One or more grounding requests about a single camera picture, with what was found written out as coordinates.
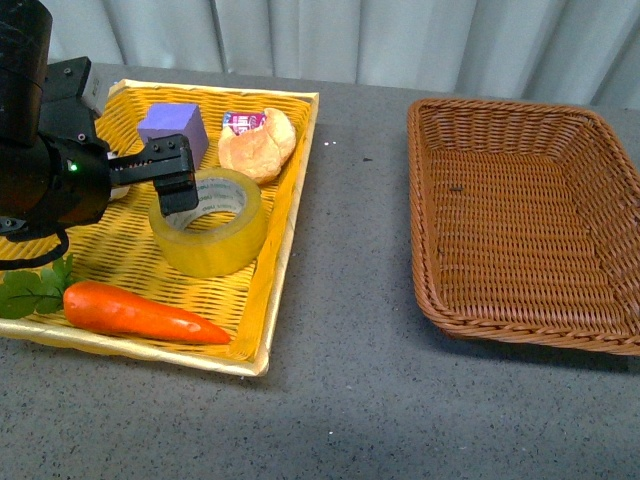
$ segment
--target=green leaf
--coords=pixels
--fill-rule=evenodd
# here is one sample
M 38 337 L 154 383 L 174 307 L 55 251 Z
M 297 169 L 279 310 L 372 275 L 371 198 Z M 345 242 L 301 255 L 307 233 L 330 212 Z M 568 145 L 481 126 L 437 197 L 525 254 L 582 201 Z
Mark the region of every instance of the green leaf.
M 71 276 L 72 269 L 73 254 L 70 254 L 66 261 L 64 258 L 60 257 L 53 262 L 53 271 L 62 280 L 63 290 L 74 283 L 73 277 Z
M 11 272 L 11 273 L 31 273 L 31 272 Z M 7 275 L 5 275 L 5 283 L 0 285 L 0 317 L 2 318 L 22 318 L 33 313 L 39 297 L 33 295 L 31 288 L 33 284 L 25 283 L 27 276 L 10 275 L 9 284 L 7 284 Z
M 34 272 L 7 272 L 0 285 L 0 317 L 18 319 L 34 311 L 47 314 L 63 308 L 62 295 L 66 287 L 66 264 L 54 262 L 54 268 Z
M 42 285 L 47 290 L 47 295 L 56 294 L 62 296 L 65 289 L 65 279 L 50 268 L 43 268 L 40 272 Z
M 55 282 L 60 282 L 60 278 L 55 275 Z M 63 308 L 62 304 L 62 295 L 64 294 L 64 287 L 60 287 L 59 285 L 51 285 L 47 284 L 47 282 L 42 281 L 42 284 L 36 289 L 34 292 L 38 296 L 38 300 L 36 302 L 36 312 L 41 314 L 47 313 L 55 313 Z
M 40 277 L 34 272 L 17 271 L 4 274 L 4 285 L 12 289 L 35 289 L 40 283 Z

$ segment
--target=fake carrot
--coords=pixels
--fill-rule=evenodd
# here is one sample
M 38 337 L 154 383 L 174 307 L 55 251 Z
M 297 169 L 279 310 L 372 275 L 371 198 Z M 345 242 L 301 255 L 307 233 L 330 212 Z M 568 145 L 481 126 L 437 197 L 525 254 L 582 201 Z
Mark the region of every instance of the fake carrot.
M 73 255 L 52 268 L 6 272 L 0 283 L 0 318 L 18 319 L 64 309 L 76 327 L 189 343 L 228 343 L 229 335 L 195 313 L 144 299 L 118 287 L 72 276 Z
M 229 335 L 199 315 L 152 302 L 90 280 L 64 292 L 64 314 L 76 327 L 98 333 L 131 333 L 159 340 L 229 343 Z

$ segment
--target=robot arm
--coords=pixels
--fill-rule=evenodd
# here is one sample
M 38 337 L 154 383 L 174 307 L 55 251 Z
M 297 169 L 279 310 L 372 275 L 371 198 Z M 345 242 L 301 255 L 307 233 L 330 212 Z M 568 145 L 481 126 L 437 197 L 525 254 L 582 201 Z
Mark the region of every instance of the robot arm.
M 47 67 L 51 15 L 37 0 L 0 2 L 0 236 L 58 235 L 61 245 L 0 270 L 44 265 L 68 248 L 65 229 L 98 222 L 116 186 L 153 181 L 162 213 L 197 206 L 188 139 L 154 139 L 107 159 L 94 121 L 97 78 L 88 58 Z

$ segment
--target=tape roll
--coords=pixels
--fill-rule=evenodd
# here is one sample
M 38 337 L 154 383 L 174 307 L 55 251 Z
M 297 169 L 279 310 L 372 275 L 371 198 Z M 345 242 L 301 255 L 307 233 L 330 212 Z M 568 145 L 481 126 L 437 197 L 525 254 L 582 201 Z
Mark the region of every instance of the tape roll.
M 256 258 L 267 236 L 260 188 L 249 177 L 224 168 L 196 172 L 199 204 L 195 210 L 163 217 L 157 199 L 149 210 L 154 238 L 169 264 L 199 278 L 227 275 Z M 188 231 L 213 212 L 233 212 L 230 222 L 212 230 Z

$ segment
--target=orange carrot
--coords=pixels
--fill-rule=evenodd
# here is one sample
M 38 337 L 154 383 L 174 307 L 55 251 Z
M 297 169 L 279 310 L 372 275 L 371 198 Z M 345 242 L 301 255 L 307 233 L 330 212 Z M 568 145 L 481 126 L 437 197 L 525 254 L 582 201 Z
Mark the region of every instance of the orange carrot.
M 227 332 L 195 313 L 89 280 L 68 287 L 63 304 L 69 322 L 98 333 L 131 333 L 191 343 L 230 340 Z

